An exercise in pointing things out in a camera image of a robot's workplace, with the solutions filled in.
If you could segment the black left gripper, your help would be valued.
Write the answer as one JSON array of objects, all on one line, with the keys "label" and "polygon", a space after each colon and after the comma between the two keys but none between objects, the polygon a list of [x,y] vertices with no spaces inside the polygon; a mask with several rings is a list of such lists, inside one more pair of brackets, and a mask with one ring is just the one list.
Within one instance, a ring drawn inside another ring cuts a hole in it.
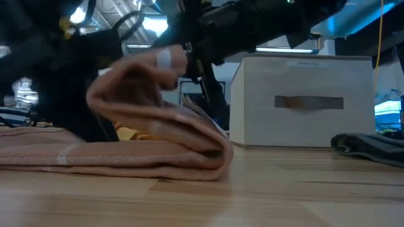
[{"label": "black left gripper", "polygon": [[73,35],[64,40],[56,66],[41,66],[33,80],[39,94],[39,117],[54,126],[72,126],[72,132],[86,142],[116,142],[113,123],[93,115],[86,103],[86,91],[100,69],[123,56],[117,30],[100,30]]}]

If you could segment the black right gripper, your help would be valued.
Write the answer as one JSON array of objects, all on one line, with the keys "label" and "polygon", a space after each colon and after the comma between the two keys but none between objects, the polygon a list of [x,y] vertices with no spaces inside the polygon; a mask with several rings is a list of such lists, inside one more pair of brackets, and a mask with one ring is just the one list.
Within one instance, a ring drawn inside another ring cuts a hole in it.
[{"label": "black right gripper", "polygon": [[223,130],[229,130],[230,106],[212,68],[212,65],[224,64],[226,57],[220,55],[219,47],[214,44],[218,37],[217,26],[212,21],[203,21],[203,17],[215,9],[213,6],[195,6],[168,16],[167,29],[151,47],[180,45],[184,48],[187,55],[184,75],[193,76],[192,81],[200,86],[211,108],[210,117],[217,119]]}]

